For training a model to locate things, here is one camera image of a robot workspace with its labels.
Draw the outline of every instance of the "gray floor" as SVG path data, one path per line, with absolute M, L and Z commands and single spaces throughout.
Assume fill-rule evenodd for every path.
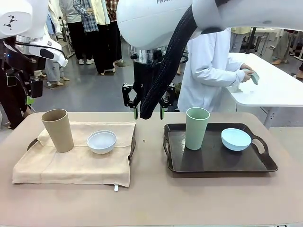
M 270 61 L 272 51 L 265 49 L 262 56 L 265 60 Z M 64 69 L 66 77 L 71 81 L 66 82 L 65 86 L 50 90 L 44 88 L 43 97 L 38 98 L 33 104 L 37 112 L 45 112 L 55 108 L 63 108 L 69 112 L 129 112 L 128 107 L 124 107 L 121 87 L 124 83 L 132 83 L 134 81 L 133 66 L 129 59 L 128 44 L 123 44 L 123 58 L 130 66 L 117 67 L 114 76 L 97 75 L 95 65 L 78 65 L 75 56 Z M 288 57 L 289 64 L 279 66 L 287 73 L 296 72 L 301 62 L 291 56 Z M 180 82 L 182 76 L 176 76 L 174 82 Z M 265 120 L 266 114 L 260 108 L 247 108 L 238 106 L 239 112 L 250 112 L 255 114 L 261 121 Z M 223 112 L 235 112 L 236 104 L 225 95 L 221 107 Z M 281 108 L 277 118 L 274 121 L 274 127 L 300 127 L 303 126 L 302 121 L 303 108 Z

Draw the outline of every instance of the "cup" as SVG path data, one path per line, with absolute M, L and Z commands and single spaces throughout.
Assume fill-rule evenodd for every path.
M 199 150 L 210 118 L 210 113 L 203 108 L 194 107 L 186 112 L 185 146 L 190 150 Z
M 74 141 L 66 110 L 48 111 L 42 115 L 41 120 L 58 152 L 65 153 L 73 149 Z

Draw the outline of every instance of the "tray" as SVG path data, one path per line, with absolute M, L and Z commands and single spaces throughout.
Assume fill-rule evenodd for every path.
M 261 154 L 253 143 L 242 152 L 227 149 L 222 143 L 221 132 L 228 128 L 243 130 L 253 140 L 259 140 L 265 152 Z M 245 124 L 208 124 L 202 147 L 198 151 L 185 147 L 185 129 L 185 124 L 168 124 L 164 127 L 163 146 L 168 168 L 174 173 L 268 173 L 278 170 L 269 155 L 266 142 L 254 135 Z
M 132 144 L 131 144 L 131 153 L 130 155 L 128 156 L 128 161 L 129 161 L 129 164 L 132 163 L 132 157 L 133 157 L 133 154 L 134 154 L 134 150 L 136 148 L 136 139 L 134 137 L 134 134 L 136 132 L 136 126 L 134 128 L 134 133 L 133 133 L 133 137 L 132 137 Z M 38 138 L 34 139 L 27 147 L 27 150 L 29 150 L 35 143 L 38 142 Z

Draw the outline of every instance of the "checkered shirt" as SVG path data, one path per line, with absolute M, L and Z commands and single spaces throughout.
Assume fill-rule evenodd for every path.
M 107 8 L 110 22 L 117 20 L 116 12 L 117 12 L 118 2 L 119 2 L 119 0 L 106 0 L 106 8 Z
M 98 31 L 95 16 L 87 13 L 87 9 L 92 8 L 89 0 L 74 0 L 73 6 L 82 17 L 84 31 L 86 33 Z

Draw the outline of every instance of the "beige cup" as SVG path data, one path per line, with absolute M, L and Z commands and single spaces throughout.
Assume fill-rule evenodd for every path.
M 41 120 L 58 152 L 65 153 L 73 149 L 74 141 L 66 110 L 48 111 L 42 115 Z

